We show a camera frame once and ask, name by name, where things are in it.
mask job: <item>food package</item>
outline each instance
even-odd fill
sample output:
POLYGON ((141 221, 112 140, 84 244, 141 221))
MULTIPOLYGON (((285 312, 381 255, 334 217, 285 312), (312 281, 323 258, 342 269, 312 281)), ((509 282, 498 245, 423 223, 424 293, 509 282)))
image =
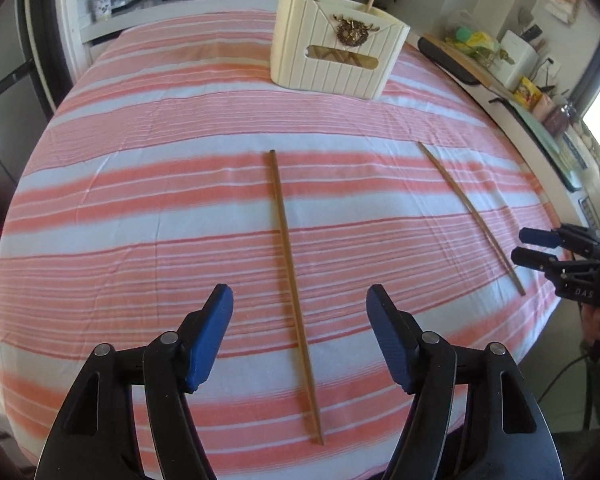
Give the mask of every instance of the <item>food package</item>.
POLYGON ((456 30, 456 36, 446 38, 445 41, 456 47, 460 52, 474 58, 485 68, 491 66, 493 59, 500 50, 500 44, 486 32, 474 32, 467 37, 464 27, 459 27, 456 30))
POLYGON ((575 22, 580 0, 546 0, 544 8, 560 21, 571 25, 575 22))
POLYGON ((523 105, 526 110, 532 110, 533 107, 536 106, 538 100, 542 97, 542 92, 531 82, 531 80, 523 76, 513 97, 523 105))

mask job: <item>refrigerator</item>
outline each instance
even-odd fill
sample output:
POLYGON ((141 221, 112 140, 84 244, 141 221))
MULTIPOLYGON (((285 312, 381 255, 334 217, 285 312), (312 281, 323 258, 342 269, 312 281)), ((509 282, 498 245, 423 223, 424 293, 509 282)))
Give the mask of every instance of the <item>refrigerator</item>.
POLYGON ((0 6, 0 218, 71 82, 54 0, 5 0, 0 6))

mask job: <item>human hand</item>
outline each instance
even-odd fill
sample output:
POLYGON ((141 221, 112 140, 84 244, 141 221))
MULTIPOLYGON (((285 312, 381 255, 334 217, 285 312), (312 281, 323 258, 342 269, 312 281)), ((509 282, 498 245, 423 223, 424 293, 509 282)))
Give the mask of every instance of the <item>human hand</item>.
POLYGON ((600 308, 584 304, 580 313, 582 335, 585 341, 592 345, 600 340, 600 308))

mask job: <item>black cable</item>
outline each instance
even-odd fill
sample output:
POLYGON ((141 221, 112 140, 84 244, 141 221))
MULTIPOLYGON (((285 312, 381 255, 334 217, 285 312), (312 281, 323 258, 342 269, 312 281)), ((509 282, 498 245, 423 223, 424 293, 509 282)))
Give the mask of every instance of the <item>black cable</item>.
POLYGON ((542 399, 544 399, 544 396, 546 394, 549 393, 549 390, 551 388, 554 387, 554 384, 558 381, 558 379, 560 379, 560 377, 562 377, 562 374, 565 373, 569 368, 571 368, 574 364, 576 364, 577 362, 582 361, 583 359, 586 359, 587 357, 589 357, 588 355, 584 354, 581 355, 580 357, 574 359, 573 361, 571 361, 569 364, 567 364, 562 370, 560 370, 560 372, 554 377, 554 380, 551 381, 549 383, 549 386, 547 386, 547 388, 544 390, 544 392, 542 392, 542 395, 540 397, 538 397, 538 404, 540 404, 540 402, 542 402, 542 399))
POLYGON ((584 416, 582 417, 583 431, 591 429, 591 415, 593 414, 593 392, 591 388, 591 370, 587 366, 587 389, 585 391, 584 416))

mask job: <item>spice jar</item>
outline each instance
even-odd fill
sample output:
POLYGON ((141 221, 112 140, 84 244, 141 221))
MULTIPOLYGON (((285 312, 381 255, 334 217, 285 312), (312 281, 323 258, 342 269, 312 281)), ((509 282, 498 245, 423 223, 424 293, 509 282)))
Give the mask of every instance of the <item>spice jar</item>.
POLYGON ((91 9, 94 21, 108 20, 111 17, 111 0, 92 0, 91 9))

